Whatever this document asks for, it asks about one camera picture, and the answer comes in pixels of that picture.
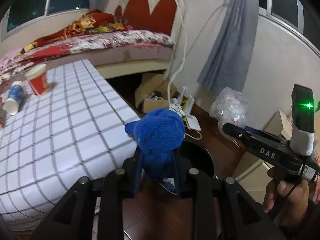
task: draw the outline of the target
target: window frame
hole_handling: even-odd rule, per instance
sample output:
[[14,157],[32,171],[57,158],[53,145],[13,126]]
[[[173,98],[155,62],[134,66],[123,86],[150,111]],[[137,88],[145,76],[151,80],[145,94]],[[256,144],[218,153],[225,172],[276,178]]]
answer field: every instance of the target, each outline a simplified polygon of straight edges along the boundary
[[302,41],[302,43],[307,45],[320,58],[320,51],[317,49],[316,46],[312,44],[311,41],[309,41],[303,35],[303,27],[304,27],[303,5],[299,0],[297,0],[297,6],[298,6],[298,27],[295,27],[293,24],[289,23],[282,17],[272,13],[271,11],[272,0],[267,0],[267,9],[259,7],[259,15],[283,27],[287,33],[295,36],[298,40]]
[[49,14],[49,6],[50,6],[50,2],[51,0],[46,0],[46,4],[45,4],[45,10],[44,10],[44,15],[34,18],[32,20],[29,20],[17,27],[15,27],[14,29],[10,30],[7,32],[7,27],[8,27],[8,20],[9,20],[9,14],[10,14],[10,8],[7,10],[6,14],[4,15],[1,23],[0,23],[0,31],[1,31],[1,41],[7,39],[8,37],[10,37],[11,35],[15,34],[16,32],[19,32],[20,30],[22,30],[23,28],[34,24],[36,22],[42,21],[44,19],[50,18],[50,17],[55,17],[58,15],[62,15],[62,14],[67,14],[67,13],[72,13],[75,11],[80,11],[80,12],[84,12],[86,13],[88,11],[89,8],[80,8],[80,9],[70,9],[70,10],[65,10],[65,11],[61,11],[61,12],[57,12],[57,13],[52,13]]

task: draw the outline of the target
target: blue knitted toy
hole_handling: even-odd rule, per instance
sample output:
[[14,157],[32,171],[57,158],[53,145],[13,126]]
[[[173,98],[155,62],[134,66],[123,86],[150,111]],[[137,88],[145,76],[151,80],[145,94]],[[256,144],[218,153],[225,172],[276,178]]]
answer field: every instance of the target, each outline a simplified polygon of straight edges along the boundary
[[149,177],[173,178],[173,150],[181,145],[185,133],[181,117],[167,109],[156,109],[124,129],[138,143],[142,167]]

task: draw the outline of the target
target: white tape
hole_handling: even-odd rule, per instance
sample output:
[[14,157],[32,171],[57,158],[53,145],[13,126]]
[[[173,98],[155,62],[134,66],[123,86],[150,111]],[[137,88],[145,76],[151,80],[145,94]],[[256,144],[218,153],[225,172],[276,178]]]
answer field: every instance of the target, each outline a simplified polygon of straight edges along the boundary
[[303,156],[310,156],[313,151],[313,141],[315,133],[300,131],[293,125],[292,137],[290,139],[290,148],[296,153]]

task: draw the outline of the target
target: trash bin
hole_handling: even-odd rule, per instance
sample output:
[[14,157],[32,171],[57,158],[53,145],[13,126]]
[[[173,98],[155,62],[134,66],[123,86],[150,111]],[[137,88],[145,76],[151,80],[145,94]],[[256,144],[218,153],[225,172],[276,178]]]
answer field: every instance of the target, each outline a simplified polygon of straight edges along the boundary
[[194,168],[205,172],[209,177],[215,176],[214,161],[209,151],[196,143],[183,141],[179,149],[182,157],[191,161]]

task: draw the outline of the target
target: table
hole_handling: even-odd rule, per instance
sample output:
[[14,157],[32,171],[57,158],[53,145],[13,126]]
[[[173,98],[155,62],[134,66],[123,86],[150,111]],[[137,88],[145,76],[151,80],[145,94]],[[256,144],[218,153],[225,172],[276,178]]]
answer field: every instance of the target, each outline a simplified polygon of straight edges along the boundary
[[47,76],[52,89],[37,97],[26,82],[25,104],[0,131],[0,213],[16,231],[34,229],[80,177],[104,177],[137,146],[124,125],[139,117],[88,60]]

